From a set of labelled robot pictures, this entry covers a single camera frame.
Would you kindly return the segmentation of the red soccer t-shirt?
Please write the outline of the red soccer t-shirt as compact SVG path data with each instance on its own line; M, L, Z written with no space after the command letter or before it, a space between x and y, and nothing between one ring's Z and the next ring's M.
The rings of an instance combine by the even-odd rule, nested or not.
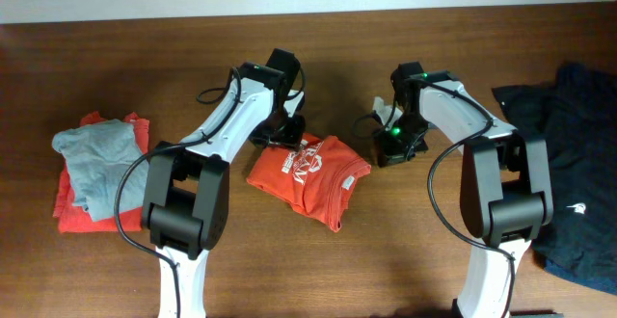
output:
M338 232L358 180L370 172L371 165L338 137L305 133L297 150L265 148L247 182Z

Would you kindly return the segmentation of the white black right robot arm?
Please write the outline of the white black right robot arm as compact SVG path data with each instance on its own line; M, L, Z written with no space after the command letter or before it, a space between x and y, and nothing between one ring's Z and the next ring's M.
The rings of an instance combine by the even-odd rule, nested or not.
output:
M428 131L440 130L451 144L427 176L428 198L436 206L434 178L440 163L455 151L463 155L459 202L467 230L438 217L470 246L453 316L510 316L521 259L553 216L545 140L492 115L447 70L426 72L417 62L401 64L389 80L392 103L375 99L371 115L381 124L372 135L379 166L411 161L427 150Z

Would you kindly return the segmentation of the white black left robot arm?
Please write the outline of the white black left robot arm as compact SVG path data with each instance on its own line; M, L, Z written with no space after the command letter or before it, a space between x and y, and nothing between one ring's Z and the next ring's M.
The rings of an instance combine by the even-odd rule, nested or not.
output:
M202 317L209 252L228 219L229 167L242 145L295 151L305 130L298 115L304 71L297 60L245 63L228 77L212 115L178 148L162 142L153 151L142 225L160 261L162 317Z

